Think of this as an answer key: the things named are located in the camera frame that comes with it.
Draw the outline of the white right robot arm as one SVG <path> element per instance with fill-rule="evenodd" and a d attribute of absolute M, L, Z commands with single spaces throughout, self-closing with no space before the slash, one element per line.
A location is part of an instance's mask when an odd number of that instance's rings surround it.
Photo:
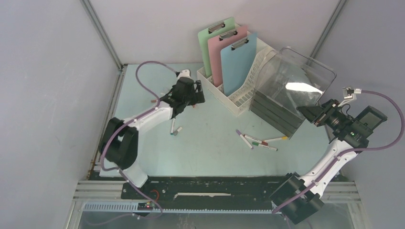
<path fill-rule="evenodd" d="M 359 115 L 344 114 L 338 101 L 330 99 L 322 105 L 300 106 L 297 110 L 315 126 L 327 126 L 332 130 L 333 139 L 325 154 L 306 174 L 287 174 L 286 180 L 270 195 L 276 208 L 294 224 L 306 220 L 319 211 L 324 202 L 321 197 L 339 170 L 360 154 L 369 144 L 368 137 L 387 116 L 372 106 L 366 107 Z"/>

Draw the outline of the green clipboard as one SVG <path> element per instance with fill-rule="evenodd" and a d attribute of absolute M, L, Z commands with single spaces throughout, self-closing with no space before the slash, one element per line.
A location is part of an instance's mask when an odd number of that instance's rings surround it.
<path fill-rule="evenodd" d="M 202 31 L 198 32 L 197 37 L 202 52 L 202 60 L 206 76 L 210 77 L 212 75 L 208 50 L 208 40 L 217 35 L 233 30 L 234 28 L 235 28 L 235 19 L 234 17 L 230 17 L 225 20 L 218 21 L 208 26 L 207 28 L 203 29 Z"/>

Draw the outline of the clear grey drawer box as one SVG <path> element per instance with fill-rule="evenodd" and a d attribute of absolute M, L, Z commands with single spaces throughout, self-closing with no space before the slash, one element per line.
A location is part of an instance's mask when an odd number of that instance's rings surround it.
<path fill-rule="evenodd" d="M 292 47 L 265 56 L 250 111 L 287 137 L 304 122 L 297 108 L 317 105 L 337 74 L 323 63 Z"/>

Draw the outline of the pink clipboard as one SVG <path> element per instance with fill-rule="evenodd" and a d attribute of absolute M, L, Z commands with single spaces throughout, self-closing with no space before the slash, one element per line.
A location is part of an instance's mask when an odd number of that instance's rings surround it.
<path fill-rule="evenodd" d="M 221 50 L 232 43 L 247 36 L 247 25 L 217 35 L 208 40 L 209 60 L 211 65 L 211 77 L 215 87 L 223 83 Z"/>

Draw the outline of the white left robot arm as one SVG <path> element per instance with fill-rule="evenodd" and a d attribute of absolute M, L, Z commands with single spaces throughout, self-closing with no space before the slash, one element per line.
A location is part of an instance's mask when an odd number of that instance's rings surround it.
<path fill-rule="evenodd" d="M 129 183 L 138 198 L 147 198 L 151 186 L 149 176 L 137 161 L 139 137 L 157 125 L 175 119 L 187 106 L 205 102 L 200 80 L 180 77 L 171 90 L 159 98 L 155 107 L 134 117 L 111 118 L 98 150 L 104 171 L 116 170 Z"/>

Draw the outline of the white file organizer rack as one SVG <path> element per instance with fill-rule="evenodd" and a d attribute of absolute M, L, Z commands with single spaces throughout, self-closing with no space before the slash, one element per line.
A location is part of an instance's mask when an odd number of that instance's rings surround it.
<path fill-rule="evenodd" d="M 250 107 L 260 70 L 265 65 L 266 61 L 269 60 L 266 56 L 270 54 L 270 56 L 273 57 L 277 54 L 274 48 L 261 39 L 258 38 L 256 41 L 256 56 L 247 74 L 246 80 L 244 84 L 230 96 L 224 94 L 224 87 L 222 85 L 218 87 L 213 85 L 212 77 L 206 76 L 203 67 L 197 70 L 197 79 L 201 81 L 203 90 L 209 91 L 235 116 L 241 115 Z"/>

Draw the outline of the blue clipboard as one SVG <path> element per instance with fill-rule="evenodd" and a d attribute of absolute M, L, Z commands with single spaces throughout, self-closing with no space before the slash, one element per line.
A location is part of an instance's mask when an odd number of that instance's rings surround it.
<path fill-rule="evenodd" d="M 224 94 L 230 96 L 245 82 L 256 56 L 257 33 L 247 35 L 221 50 Z"/>

